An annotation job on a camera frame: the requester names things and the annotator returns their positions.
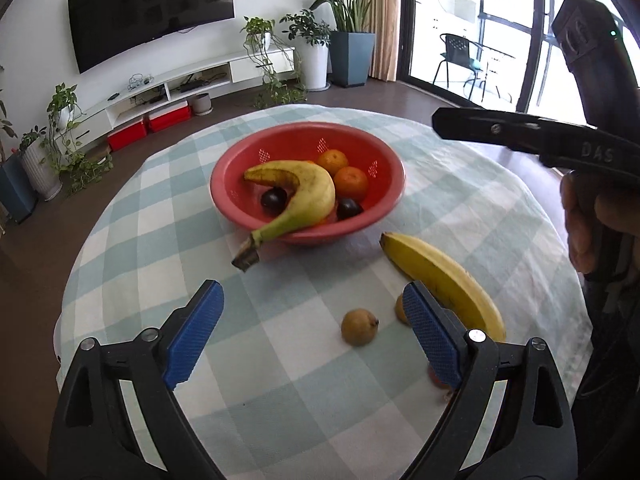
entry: metal screw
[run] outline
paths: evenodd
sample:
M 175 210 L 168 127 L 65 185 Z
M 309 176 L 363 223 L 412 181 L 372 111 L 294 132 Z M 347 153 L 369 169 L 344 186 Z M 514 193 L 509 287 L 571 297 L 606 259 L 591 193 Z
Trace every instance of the metal screw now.
M 473 330 L 469 330 L 469 339 L 471 341 L 475 341 L 476 343 L 481 343 L 486 339 L 486 334 L 482 330 L 478 330 L 477 328 Z
M 531 340 L 531 346 L 536 350 L 546 350 L 546 343 L 543 339 L 535 337 Z
M 91 350 L 95 346 L 95 339 L 93 337 L 88 337 L 87 339 L 83 339 L 80 343 L 80 348 L 82 350 Z
M 158 329 L 147 328 L 142 331 L 142 335 L 140 337 L 142 338 L 142 341 L 146 341 L 147 343 L 155 341 L 158 338 Z

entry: television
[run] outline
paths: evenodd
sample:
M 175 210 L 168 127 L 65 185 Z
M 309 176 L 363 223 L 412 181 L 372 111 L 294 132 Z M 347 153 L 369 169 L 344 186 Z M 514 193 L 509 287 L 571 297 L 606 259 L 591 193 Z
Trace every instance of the television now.
M 79 71 L 165 34 L 234 17 L 233 0 L 68 0 Z

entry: red plastic colander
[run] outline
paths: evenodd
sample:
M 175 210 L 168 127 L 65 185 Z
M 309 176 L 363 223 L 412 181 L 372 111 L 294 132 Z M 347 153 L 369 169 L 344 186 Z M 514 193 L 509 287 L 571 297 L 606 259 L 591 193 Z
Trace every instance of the red plastic colander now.
M 369 177 L 369 193 L 361 202 L 364 212 L 303 229 L 281 240 L 295 244 L 320 244 L 354 233 L 384 218 L 404 191 L 404 168 L 394 151 L 379 138 L 357 128 L 333 123 L 291 123 L 257 132 L 229 148 L 220 157 L 210 180 L 211 197 L 229 220 L 253 231 L 270 222 L 260 206 L 267 189 L 246 182 L 243 173 L 269 160 L 316 160 L 326 150 L 340 150 L 350 166 Z

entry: round table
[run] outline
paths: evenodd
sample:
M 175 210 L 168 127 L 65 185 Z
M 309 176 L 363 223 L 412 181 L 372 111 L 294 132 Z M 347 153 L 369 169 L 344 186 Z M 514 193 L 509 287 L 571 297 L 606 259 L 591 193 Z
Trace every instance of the round table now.
M 333 244 L 269 244 L 241 274 L 230 262 L 247 233 L 213 206 L 211 171 L 237 140 L 307 120 L 348 124 L 388 143 L 404 163 L 404 197 L 378 224 Z M 406 278 L 380 250 L 383 231 L 416 235 L 459 261 L 494 299 L 509 342 L 546 339 L 573 399 L 591 326 L 578 277 L 524 184 L 423 124 L 311 105 L 226 121 L 146 160 L 105 209 L 69 277 L 59 384 L 83 338 L 108 344 L 161 326 L 211 278 L 223 285 L 225 310 L 175 395 L 222 472 L 237 480 L 397 479 L 445 401 L 411 329 L 395 318 Z M 340 321 L 361 307 L 379 318 L 380 331 L 354 349 L 341 340 Z M 158 464 L 126 384 L 132 426 Z M 468 463 L 482 455 L 500 393 L 498 385 Z

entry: yellow banana on table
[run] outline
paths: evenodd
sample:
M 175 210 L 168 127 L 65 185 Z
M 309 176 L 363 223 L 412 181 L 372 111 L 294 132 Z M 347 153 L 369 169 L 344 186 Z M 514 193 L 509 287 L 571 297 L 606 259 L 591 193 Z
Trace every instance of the yellow banana on table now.
M 287 208 L 273 221 L 253 231 L 231 262 L 244 272 L 260 261 L 257 249 L 263 243 L 316 225 L 334 210 L 334 181 L 317 164 L 300 160 L 272 160 L 246 170 L 244 179 L 262 186 L 296 190 Z
M 402 272 L 423 282 L 442 306 L 455 312 L 465 327 L 479 328 L 494 341 L 505 340 L 500 311 L 459 263 L 413 236 L 383 233 L 380 246 Z

